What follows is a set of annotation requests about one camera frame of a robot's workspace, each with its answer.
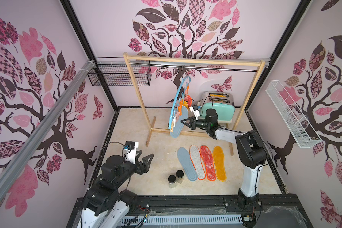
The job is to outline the orange rimmed grey insole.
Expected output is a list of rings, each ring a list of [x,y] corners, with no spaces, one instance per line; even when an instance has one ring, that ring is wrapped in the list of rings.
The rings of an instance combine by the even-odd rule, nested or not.
[[[197,173],[198,179],[204,180],[206,178],[206,173],[202,165],[201,154],[200,154],[198,146],[194,144],[191,145],[189,149],[189,154],[190,154],[193,166],[195,168],[195,171]]]

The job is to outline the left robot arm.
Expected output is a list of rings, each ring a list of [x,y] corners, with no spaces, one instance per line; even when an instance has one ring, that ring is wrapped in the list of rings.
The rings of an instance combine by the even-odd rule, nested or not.
[[[76,228],[116,228],[125,216],[136,209],[137,194],[119,188],[133,174],[148,173],[153,154],[135,163],[120,155],[110,156],[101,166],[102,173],[87,190]]]

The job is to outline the wooden clothes rack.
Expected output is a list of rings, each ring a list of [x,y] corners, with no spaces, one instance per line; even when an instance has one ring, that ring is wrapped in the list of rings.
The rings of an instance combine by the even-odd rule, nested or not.
[[[138,87],[138,82],[136,80],[132,65],[141,65],[140,61],[149,61],[147,66],[152,66],[153,62],[166,62],[167,67],[173,67],[173,68],[193,68],[194,66],[201,66],[201,65],[228,65],[228,66],[247,66],[247,67],[257,67],[256,70],[249,70],[249,69],[232,69],[232,68],[213,68],[212,70],[220,70],[220,71],[238,71],[238,72],[254,72],[254,78],[251,81],[251,84],[249,86],[249,90],[246,93],[244,103],[240,108],[240,111],[234,121],[234,125],[232,127],[233,130],[237,128],[237,125],[240,122],[240,119],[242,117],[242,113],[245,111],[245,108],[247,106],[247,103],[249,99],[251,98],[252,92],[254,88],[256,87],[256,84],[262,75],[263,70],[265,69],[267,63],[269,61],[267,60],[260,60],[257,61],[244,61],[244,60],[207,60],[207,59],[178,59],[178,58],[163,58],[163,57],[147,57],[147,56],[129,56],[127,53],[123,54],[123,58],[125,61],[125,64],[128,69],[128,73],[130,75],[130,78],[132,80],[133,86],[135,88],[136,95],[138,97],[138,100],[141,105],[141,109],[143,111],[144,117],[146,119],[146,122],[148,124],[149,134],[145,143],[145,146],[149,146],[149,143],[151,141],[152,133],[169,133],[171,129],[163,129],[163,128],[155,128],[155,122],[156,117],[153,118],[153,121],[151,122],[149,119],[149,116],[146,111],[146,107],[144,105],[142,95],[140,92],[140,89]]]

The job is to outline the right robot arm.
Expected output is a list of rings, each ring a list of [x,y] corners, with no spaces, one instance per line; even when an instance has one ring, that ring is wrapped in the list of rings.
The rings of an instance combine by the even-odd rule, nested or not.
[[[238,194],[244,200],[257,201],[260,172],[266,165],[268,156],[264,142],[258,133],[253,130],[243,133],[221,126],[218,123],[216,110],[211,108],[207,109],[204,119],[188,117],[180,122],[191,130],[199,128],[215,140],[223,140],[237,146],[239,159],[244,165],[243,181]]]

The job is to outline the blue clip hanger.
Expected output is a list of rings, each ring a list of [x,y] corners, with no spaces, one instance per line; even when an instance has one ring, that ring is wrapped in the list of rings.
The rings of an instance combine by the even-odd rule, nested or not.
[[[169,117],[169,124],[168,124],[168,129],[172,133],[174,128],[176,127],[176,123],[178,121],[179,116],[181,115],[182,112],[182,104],[184,102],[185,96],[188,94],[189,91],[189,84],[192,81],[190,76],[183,76],[181,75],[182,79],[181,82],[178,86],[178,90],[175,94],[173,104],[172,104],[172,109]]]

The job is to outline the grey blue insole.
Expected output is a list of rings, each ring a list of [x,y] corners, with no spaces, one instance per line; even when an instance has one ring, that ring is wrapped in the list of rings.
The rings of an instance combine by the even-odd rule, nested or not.
[[[185,148],[180,147],[177,151],[177,157],[187,178],[190,181],[196,181],[198,179],[198,175],[192,163],[189,152]]]

